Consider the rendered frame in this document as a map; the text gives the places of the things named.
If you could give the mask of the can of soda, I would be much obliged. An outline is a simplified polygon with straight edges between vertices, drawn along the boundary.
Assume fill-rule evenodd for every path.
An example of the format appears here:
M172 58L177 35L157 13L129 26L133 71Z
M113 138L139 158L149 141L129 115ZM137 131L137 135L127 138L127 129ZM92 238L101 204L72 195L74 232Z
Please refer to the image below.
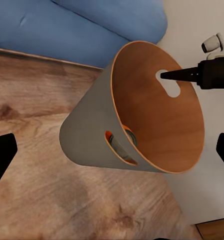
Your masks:
M131 139L131 141L135 144L135 146L137 147L137 139L136 136L134 134L134 132L132 132L128 127L123 126L123 128L126 130L129 138ZM122 145L119 143L119 141L117 140L116 136L111 132L111 131L107 131L106 132L106 138L109 142L109 144L112 146L112 148L114 149L114 151L125 161L128 161L131 156L123 149Z

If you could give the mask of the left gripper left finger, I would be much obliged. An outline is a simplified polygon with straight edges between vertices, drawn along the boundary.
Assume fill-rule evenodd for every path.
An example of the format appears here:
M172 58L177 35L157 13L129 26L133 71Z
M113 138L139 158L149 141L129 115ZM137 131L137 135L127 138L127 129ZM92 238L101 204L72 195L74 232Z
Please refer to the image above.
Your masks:
M0 136L0 179L17 153L17 144L13 133Z

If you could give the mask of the trash can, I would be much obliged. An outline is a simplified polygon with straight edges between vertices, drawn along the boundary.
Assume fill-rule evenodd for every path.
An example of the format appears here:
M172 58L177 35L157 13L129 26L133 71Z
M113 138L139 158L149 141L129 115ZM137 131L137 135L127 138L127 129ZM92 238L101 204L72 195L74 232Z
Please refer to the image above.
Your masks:
M62 123L64 154L81 166L183 174L201 158L205 123L191 81L176 80L170 97L156 78L159 70L182 70L159 46L132 41L118 51ZM123 126L134 132L131 141ZM123 160L106 138L111 131L131 156Z

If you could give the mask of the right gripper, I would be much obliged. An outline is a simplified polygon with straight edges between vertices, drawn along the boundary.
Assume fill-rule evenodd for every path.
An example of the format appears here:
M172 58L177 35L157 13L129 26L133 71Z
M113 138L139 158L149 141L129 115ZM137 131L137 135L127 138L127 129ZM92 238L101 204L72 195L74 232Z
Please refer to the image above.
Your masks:
M161 78L197 82L204 90L224 89L224 56L203 60L197 67L163 72Z

